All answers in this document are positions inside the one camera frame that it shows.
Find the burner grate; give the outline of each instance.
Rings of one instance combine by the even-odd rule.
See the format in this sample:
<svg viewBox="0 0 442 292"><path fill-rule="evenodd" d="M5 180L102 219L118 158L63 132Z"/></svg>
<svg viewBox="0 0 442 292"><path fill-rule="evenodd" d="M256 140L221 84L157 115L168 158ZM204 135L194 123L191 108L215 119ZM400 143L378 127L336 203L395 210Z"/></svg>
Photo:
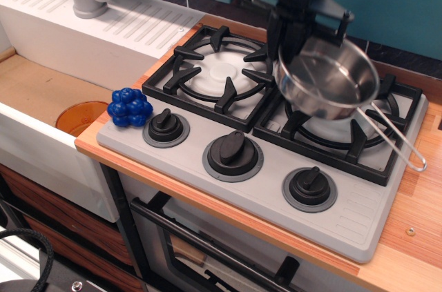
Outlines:
<svg viewBox="0 0 442 292"><path fill-rule="evenodd" d="M246 48L244 62L260 62L264 70L243 68L242 75L252 80L255 86L243 93L238 93L232 78L226 76L224 93L220 96L200 93L188 85L188 82L201 72L201 67L192 64L202 61L205 56L198 48L210 46L214 53L222 52L225 47ZM174 50L174 55L161 66L142 86L144 94L160 99L179 108L196 113L232 128L249 132L265 108L265 104L277 92L273 78L273 63L267 56L267 47L262 42L254 41L230 33L222 26L219 29L202 26L183 46ZM245 117L235 115L234 104L239 105L248 98L260 95Z"/></svg>
<svg viewBox="0 0 442 292"><path fill-rule="evenodd" d="M410 107L404 118L399 117L399 107L393 94L411 99ZM383 99L389 104L391 113L387 114L387 116L406 134L421 95L422 90L396 83L394 76L388 75L382 80L381 90L377 99ZM285 107L287 123L279 131L271 129L268 125L271 125L273 115L280 105ZM372 119L382 122L377 120L376 114L368 112L368 115ZM353 132L352 142L333 142L309 132L303 126L309 119L309 116L300 111L292 111L291 105L279 93L267 106L266 111L264 111L264 114L253 128L253 135L370 182L381 186L387 185L397 159L397 154L394 151L388 157L383 171L359 162L359 157L366 148L380 146L383 143L380 136L368 139L356 120L353 119L350 121L352 123L351 132ZM384 133L388 136L394 136L390 128L386 128ZM402 140L397 139L396 146L400 148L401 144Z"/></svg>

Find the metal wire handle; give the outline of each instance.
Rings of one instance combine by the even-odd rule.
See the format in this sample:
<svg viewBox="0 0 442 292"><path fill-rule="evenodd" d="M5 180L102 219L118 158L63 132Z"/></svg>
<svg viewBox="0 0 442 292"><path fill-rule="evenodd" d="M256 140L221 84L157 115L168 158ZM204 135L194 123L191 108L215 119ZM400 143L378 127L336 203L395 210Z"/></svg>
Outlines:
<svg viewBox="0 0 442 292"><path fill-rule="evenodd" d="M422 168L418 168L415 166L402 152L399 150L399 148L396 147L396 145L385 135L385 133L368 117L362 109L357 108L356 110L358 113L370 124L372 128L385 140L387 144L390 145L391 148L396 152L397 155L413 170L421 173L427 168L427 161L425 160L424 156L418 152L418 150L413 146L413 144L408 141L408 139L402 134L402 132L388 119L387 116L382 112L382 110L379 109L379 107L372 102L371 103L374 110L384 119L385 123L393 129L393 131L403 140L403 142L413 151L414 154L422 161Z"/></svg>

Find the stove knob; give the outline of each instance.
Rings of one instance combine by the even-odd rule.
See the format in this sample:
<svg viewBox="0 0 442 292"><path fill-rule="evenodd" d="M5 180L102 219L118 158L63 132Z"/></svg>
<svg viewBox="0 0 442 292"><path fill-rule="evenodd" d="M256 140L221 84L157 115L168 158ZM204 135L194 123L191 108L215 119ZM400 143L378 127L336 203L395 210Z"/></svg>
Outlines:
<svg viewBox="0 0 442 292"><path fill-rule="evenodd" d="M242 131L233 131L229 135L216 139L207 159L213 170L228 176L248 173L258 162L258 151Z"/></svg>
<svg viewBox="0 0 442 292"><path fill-rule="evenodd" d="M298 202L309 206L322 204L330 196L329 181L317 166L296 173L289 190Z"/></svg>
<svg viewBox="0 0 442 292"><path fill-rule="evenodd" d="M168 108L152 118L148 127L149 135L157 142L171 142L177 139L183 130L184 127L180 119Z"/></svg>

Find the play stove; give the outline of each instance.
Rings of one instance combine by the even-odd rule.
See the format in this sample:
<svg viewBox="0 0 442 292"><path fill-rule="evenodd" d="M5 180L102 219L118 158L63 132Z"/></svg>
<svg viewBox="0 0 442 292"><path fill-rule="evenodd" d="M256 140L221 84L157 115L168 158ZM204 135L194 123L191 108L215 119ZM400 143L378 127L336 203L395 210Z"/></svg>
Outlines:
<svg viewBox="0 0 442 292"><path fill-rule="evenodd" d="M325 121L288 104L266 50L227 27L203 26L143 84L154 107L145 127L110 121L97 141L367 262L405 163L357 116ZM427 108L421 90L387 76L376 104L414 142ZM364 110L391 135L376 113ZM401 151L410 154L407 146Z"/></svg>

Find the stainless steel saucepan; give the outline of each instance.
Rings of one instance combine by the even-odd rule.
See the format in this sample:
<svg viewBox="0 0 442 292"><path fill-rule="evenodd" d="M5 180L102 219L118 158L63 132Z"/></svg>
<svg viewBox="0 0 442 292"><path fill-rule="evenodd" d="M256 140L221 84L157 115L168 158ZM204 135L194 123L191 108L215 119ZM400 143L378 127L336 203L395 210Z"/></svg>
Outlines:
<svg viewBox="0 0 442 292"><path fill-rule="evenodd" d="M419 172L427 168L422 154L374 104L379 91L378 73L367 55L352 42L344 40L341 46L336 46L310 37L289 64L284 62L280 49L275 78L284 97L304 114L323 119L344 119L358 113L410 168ZM422 167L413 165L364 113L361 107L368 104L412 149L422 161Z"/></svg>

